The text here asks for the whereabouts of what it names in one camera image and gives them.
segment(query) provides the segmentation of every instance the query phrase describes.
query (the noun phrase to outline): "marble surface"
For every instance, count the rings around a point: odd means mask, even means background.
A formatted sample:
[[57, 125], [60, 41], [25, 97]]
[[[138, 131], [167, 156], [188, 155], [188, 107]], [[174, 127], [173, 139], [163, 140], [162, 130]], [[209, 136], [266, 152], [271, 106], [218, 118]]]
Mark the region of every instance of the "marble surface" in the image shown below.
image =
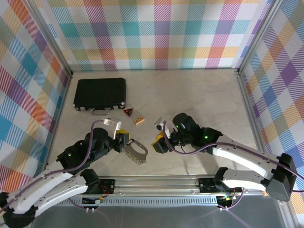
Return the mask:
[[242, 165], [205, 153], [181, 156], [174, 152], [158, 154], [151, 144], [159, 131], [154, 123], [159, 117], [172, 124], [179, 113], [186, 113], [201, 127], [212, 127], [230, 138], [256, 148], [244, 104], [232, 69], [115, 71], [75, 73], [71, 80], [50, 161], [84, 139], [98, 116], [79, 112], [73, 101], [79, 79], [123, 77], [127, 82], [127, 108], [134, 107], [145, 118], [135, 125], [122, 110], [111, 110], [109, 117], [119, 118], [122, 128], [149, 150], [147, 163], [137, 165], [125, 154], [111, 151], [95, 161], [93, 168], [99, 175], [185, 175], [215, 174], [219, 167], [245, 170]]

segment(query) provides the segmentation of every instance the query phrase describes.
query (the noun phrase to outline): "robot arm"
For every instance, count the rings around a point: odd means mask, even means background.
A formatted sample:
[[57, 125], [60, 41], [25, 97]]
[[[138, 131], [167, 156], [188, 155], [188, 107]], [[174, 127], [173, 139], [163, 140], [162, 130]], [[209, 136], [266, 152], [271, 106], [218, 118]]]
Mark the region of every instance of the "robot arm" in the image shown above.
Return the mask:
[[117, 131], [120, 121], [103, 118], [100, 122], [105, 129], [93, 129], [92, 146], [84, 165], [79, 167], [88, 153], [90, 133], [84, 140], [66, 148], [56, 161], [27, 185], [15, 192], [0, 194], [0, 207], [5, 211], [3, 218], [6, 225], [22, 228], [51, 206], [71, 196], [97, 190], [100, 180], [92, 169], [86, 168], [112, 149], [121, 152], [129, 141], [128, 133]]
[[290, 200], [296, 177], [286, 169], [270, 162], [272, 160], [295, 171], [293, 159], [288, 154], [283, 153], [281, 156], [275, 156], [261, 153], [212, 128], [200, 128], [185, 113], [175, 116], [173, 123], [177, 131], [173, 129], [173, 132], [169, 133], [164, 120], [159, 119], [156, 122], [156, 128], [162, 130], [156, 137], [157, 141], [152, 144], [156, 152], [176, 151], [175, 146], [190, 144], [198, 152], [207, 152], [211, 155], [230, 159], [251, 170], [235, 171], [226, 167], [220, 168], [214, 178], [214, 183], [220, 190], [224, 190], [224, 186], [265, 190], [275, 199], [280, 201]]

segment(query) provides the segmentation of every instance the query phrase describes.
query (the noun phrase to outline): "plaid wall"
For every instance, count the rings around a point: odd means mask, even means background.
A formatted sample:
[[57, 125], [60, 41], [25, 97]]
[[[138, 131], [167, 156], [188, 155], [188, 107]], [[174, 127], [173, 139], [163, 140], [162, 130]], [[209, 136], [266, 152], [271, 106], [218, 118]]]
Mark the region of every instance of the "plaid wall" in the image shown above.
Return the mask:
[[[244, 80], [268, 152], [290, 154], [304, 175], [304, 1], [285, 0]], [[297, 179], [296, 189], [304, 190]], [[303, 196], [292, 202], [304, 225]]]
[[116, 70], [231, 67], [266, 1], [35, 2], [74, 70]]
[[21, 0], [0, 2], [0, 190], [41, 171], [67, 76]]
[[243, 61], [243, 59], [244, 59], [244, 57], [245, 57], [245, 55], [246, 55], [246, 53], [247, 53], [247, 51], [248, 51], [250, 45], [251, 45], [251, 43], [252, 43], [252, 41], [253, 41], [253, 38], [255, 37], [255, 35], [256, 35], [258, 29], [260, 28], [260, 26], [261, 26], [261, 24], [262, 24], [262, 21], [263, 21], [263, 19], [264, 19], [266, 13], [267, 13], [267, 11], [269, 10], [269, 7], [270, 7], [270, 5], [271, 5], [271, 3], [272, 3], [273, 1], [274, 1], [274, 0], [267, 0], [267, 3], [266, 3], [266, 5], [264, 6], [264, 9], [263, 9], [263, 11], [262, 11], [260, 17], [258, 18], [257, 23], [256, 23], [254, 29], [252, 30], [251, 35], [250, 35], [249, 39], [247, 40], [247, 43], [246, 43], [246, 45], [245, 45], [245, 47], [244, 47], [244, 49], [243, 49], [243, 51], [242, 51], [242, 54], [241, 54], [241, 56], [240, 56], [240, 58], [239, 58], [239, 60], [238, 60], [238, 62], [237, 62], [237, 66], [236, 66], [237, 69], [239, 69], [239, 67], [240, 67], [240, 65], [241, 65], [241, 63], [242, 63], [242, 61]]

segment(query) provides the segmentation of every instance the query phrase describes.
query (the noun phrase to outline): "black briefcase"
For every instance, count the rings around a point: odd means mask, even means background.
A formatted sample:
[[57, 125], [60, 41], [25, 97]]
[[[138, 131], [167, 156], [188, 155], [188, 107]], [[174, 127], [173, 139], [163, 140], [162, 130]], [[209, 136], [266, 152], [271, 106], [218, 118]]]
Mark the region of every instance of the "black briefcase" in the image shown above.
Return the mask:
[[124, 109], [127, 84], [124, 78], [81, 79], [78, 81], [74, 108], [82, 110]]

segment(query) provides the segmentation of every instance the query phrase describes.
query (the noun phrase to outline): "wooden block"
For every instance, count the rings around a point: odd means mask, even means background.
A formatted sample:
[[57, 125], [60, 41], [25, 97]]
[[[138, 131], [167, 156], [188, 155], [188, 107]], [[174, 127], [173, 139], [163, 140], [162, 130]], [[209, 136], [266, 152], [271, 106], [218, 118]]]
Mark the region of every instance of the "wooden block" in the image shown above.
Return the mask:
[[140, 117], [134, 119], [133, 121], [137, 125], [137, 124], [141, 123], [142, 121], [144, 121], [144, 117], [141, 115]]
[[144, 117], [136, 110], [133, 112], [133, 122], [137, 125], [144, 121]]

